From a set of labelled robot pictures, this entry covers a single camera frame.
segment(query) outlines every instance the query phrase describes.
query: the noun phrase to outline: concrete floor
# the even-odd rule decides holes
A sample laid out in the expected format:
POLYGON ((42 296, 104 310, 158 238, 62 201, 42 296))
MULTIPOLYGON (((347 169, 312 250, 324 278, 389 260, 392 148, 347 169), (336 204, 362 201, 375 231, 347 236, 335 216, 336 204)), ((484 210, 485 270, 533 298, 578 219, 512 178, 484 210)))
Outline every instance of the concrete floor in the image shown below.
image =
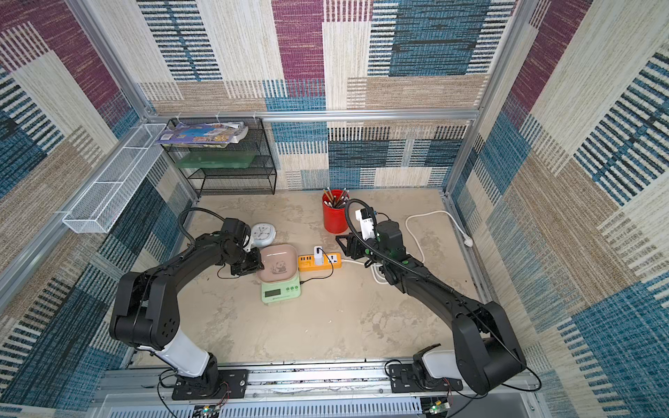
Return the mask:
MULTIPOLYGON (((292 244, 299 254, 312 253, 314 245, 323 245, 327 252, 340 251, 334 235, 322 226, 321 194, 206 196, 199 206, 249 225, 269 222, 277 230, 273 244, 292 244)), ((434 189, 351 194, 399 222, 404 245, 416 257, 420 252, 405 230, 405 219, 444 208, 434 189)), ((197 237, 220 226, 218 219, 197 212, 189 231, 197 237)), ((432 273, 478 299, 448 216, 412 219, 410 226, 432 273)), ((302 285, 299 298, 270 305, 260 300, 260 280, 255 275, 222 280, 216 276, 218 269, 206 269, 181 290, 179 309, 181 329, 219 362, 391 358, 411 356, 437 342, 453 345, 450 329, 422 303, 393 286, 375 283, 370 271, 357 264, 344 263, 330 278, 302 285)), ((300 279, 323 273, 300 273, 300 279)), ((221 276, 229 277, 228 267, 221 276)), ((146 364, 162 362, 140 353, 133 365, 146 364)))

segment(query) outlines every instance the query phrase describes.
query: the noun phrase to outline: power plug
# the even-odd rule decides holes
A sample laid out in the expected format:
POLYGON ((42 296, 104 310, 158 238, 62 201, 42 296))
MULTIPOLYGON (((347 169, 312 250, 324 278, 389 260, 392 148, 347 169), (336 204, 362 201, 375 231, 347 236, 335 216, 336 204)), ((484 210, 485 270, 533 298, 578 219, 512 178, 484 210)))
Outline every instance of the power plug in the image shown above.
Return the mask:
POLYGON ((323 251, 323 247, 316 245, 314 247, 314 264, 317 266, 322 266, 325 262, 325 257, 323 256, 324 254, 325 251, 323 251))

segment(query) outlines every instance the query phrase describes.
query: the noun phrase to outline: yellow power strip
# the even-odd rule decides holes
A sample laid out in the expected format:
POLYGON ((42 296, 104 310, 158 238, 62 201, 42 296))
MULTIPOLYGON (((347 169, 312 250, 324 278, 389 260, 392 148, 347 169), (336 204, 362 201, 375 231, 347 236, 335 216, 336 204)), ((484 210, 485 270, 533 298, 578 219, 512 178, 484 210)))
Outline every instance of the yellow power strip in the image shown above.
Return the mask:
POLYGON ((314 263, 314 255, 300 255, 297 257, 297 268, 301 272, 315 272, 316 270, 330 270, 331 268, 340 268, 341 267, 341 254, 340 253, 327 253, 328 258, 332 262, 330 263, 323 259, 323 265, 317 266, 314 263))

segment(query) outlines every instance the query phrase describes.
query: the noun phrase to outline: white clock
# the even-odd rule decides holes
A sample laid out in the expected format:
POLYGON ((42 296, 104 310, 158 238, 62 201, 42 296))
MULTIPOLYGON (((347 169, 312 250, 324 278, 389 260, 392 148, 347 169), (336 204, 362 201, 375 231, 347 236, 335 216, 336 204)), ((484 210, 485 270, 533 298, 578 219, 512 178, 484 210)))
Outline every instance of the white clock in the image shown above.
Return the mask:
POLYGON ((256 247, 267 247, 274 241, 276 229, 269 223, 257 223, 251 228, 251 238, 256 247))

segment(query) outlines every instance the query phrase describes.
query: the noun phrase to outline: circuit board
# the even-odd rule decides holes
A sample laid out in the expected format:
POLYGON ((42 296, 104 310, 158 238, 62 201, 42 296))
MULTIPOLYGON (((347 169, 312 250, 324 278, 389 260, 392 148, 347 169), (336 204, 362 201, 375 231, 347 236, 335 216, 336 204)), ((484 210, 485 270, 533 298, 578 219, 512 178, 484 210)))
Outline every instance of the circuit board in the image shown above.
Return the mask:
POLYGON ((193 418, 218 418, 220 412, 220 405, 196 405, 193 410, 193 418))

